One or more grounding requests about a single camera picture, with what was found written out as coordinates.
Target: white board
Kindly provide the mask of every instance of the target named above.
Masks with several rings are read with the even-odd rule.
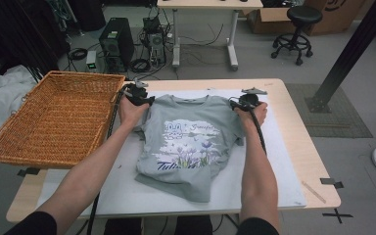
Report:
[[[240,97],[240,90],[192,90],[192,91],[150,91],[149,96],[160,97],[172,94],[180,98],[200,98],[218,95],[226,98]],[[282,135],[277,126],[270,101],[266,95],[258,95],[261,101],[268,103],[267,118],[261,131],[267,150],[267,156],[276,175],[279,190],[279,209],[302,208],[306,199],[300,181],[295,174]],[[115,165],[106,180],[99,199],[97,214],[127,216],[149,214],[183,214],[238,212],[241,208],[241,178],[245,162],[246,147],[234,145],[227,167],[212,182],[211,201],[193,203],[134,180],[137,175],[136,162],[142,153],[143,143],[132,133],[126,139]],[[61,182],[66,170],[48,170],[38,205],[45,202]],[[88,208],[82,215],[89,215]]]

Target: gray t-shirt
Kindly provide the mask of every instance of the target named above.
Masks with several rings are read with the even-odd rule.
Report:
[[[136,180],[193,202],[209,202],[212,178],[242,144],[240,119],[226,98],[155,100],[141,126],[145,146]]]

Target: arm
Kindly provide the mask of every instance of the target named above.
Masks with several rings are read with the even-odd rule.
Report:
[[[123,96],[118,110],[120,127],[102,146],[73,167],[51,198],[37,209],[54,217],[57,234],[65,234],[76,218],[93,202],[124,141],[148,107],[148,104],[135,107]]]
[[[261,102],[254,109],[260,125],[263,124],[267,104]],[[246,162],[243,171],[240,220],[259,217],[279,231],[277,212],[277,182],[270,162],[260,144],[258,131],[252,116],[236,108],[246,134]]]

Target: cardboard box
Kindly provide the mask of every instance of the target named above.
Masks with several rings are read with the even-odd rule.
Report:
[[[261,8],[247,15],[247,22],[253,33],[294,32],[295,27],[286,12],[289,8]]]
[[[365,0],[305,0],[304,5],[319,10],[322,21],[304,29],[307,35],[322,35],[346,31],[353,23]]]

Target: hand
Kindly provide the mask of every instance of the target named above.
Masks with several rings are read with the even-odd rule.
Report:
[[[127,97],[123,95],[118,106],[118,116],[120,117],[120,124],[128,125],[129,127],[133,128],[148,108],[149,104],[143,104],[141,106],[133,105],[127,99]]]
[[[244,112],[239,108],[235,108],[234,111],[239,115],[245,129],[255,126],[252,115],[249,112]],[[267,103],[259,102],[259,105],[253,109],[253,112],[255,112],[256,118],[258,118],[258,124],[263,125],[267,115]]]

